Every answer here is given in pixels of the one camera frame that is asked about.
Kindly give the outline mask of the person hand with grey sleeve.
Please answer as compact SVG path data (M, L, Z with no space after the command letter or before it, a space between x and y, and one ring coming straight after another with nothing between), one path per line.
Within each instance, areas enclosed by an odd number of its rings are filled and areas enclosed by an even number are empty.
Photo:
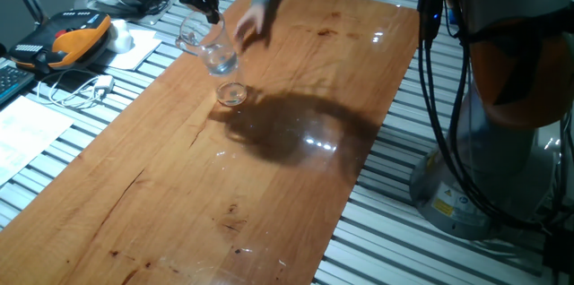
M261 34L264 20L265 6L263 4L252 4L238 21L234 38L241 42L251 30L254 30L256 34Z

